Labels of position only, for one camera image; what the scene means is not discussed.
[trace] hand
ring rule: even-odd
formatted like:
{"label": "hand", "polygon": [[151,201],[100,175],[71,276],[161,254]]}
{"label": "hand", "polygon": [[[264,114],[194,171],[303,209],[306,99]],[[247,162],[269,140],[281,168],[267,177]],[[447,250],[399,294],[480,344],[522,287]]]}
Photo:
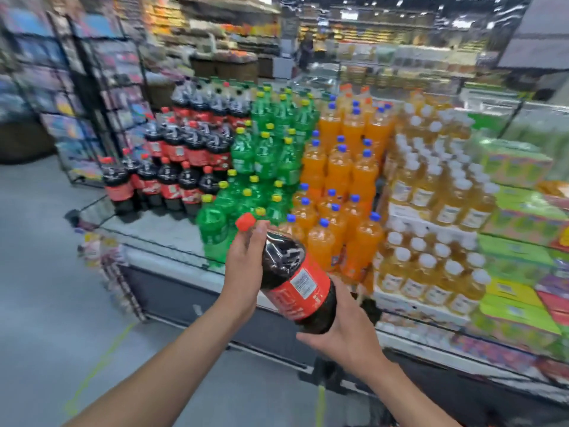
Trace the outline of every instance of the hand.
{"label": "hand", "polygon": [[298,332],[296,338],[367,382],[372,372],[389,368],[390,361],[381,350],[373,324],[352,298],[348,287],[338,277],[331,276],[331,279],[337,300],[332,327],[320,335]]}
{"label": "hand", "polygon": [[267,239],[268,221],[260,220],[252,230],[247,248],[247,232],[239,231],[231,243],[225,262],[225,280],[219,297],[227,308],[237,314],[239,325],[249,320],[257,306],[260,280],[263,277],[261,258]]}

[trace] grocery aisle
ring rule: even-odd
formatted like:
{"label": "grocery aisle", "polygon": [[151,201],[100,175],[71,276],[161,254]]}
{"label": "grocery aisle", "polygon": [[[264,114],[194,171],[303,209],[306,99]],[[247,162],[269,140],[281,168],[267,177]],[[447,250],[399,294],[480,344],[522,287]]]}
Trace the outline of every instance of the grocery aisle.
{"label": "grocery aisle", "polygon": [[[76,257],[63,215],[99,197],[71,187],[55,157],[0,166],[0,413],[10,426],[60,425],[70,400],[129,325],[95,272]],[[138,325],[77,400],[84,408],[177,336]],[[243,352],[226,352],[176,426],[312,426],[317,390],[294,371]],[[327,394],[328,427],[362,425],[367,398]]]}

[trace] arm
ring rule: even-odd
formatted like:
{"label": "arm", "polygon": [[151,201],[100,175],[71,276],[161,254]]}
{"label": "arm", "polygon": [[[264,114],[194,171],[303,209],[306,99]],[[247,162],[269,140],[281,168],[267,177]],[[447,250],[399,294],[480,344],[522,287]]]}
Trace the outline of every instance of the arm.
{"label": "arm", "polygon": [[228,251],[225,282],[216,303],[174,342],[70,420],[67,427],[165,427],[174,424],[233,334],[257,305],[267,223],[249,248],[239,232]]}
{"label": "arm", "polygon": [[300,332],[296,337],[365,382],[403,427],[460,427],[385,357],[364,310],[341,280],[332,281],[338,299],[332,328],[326,334]]}

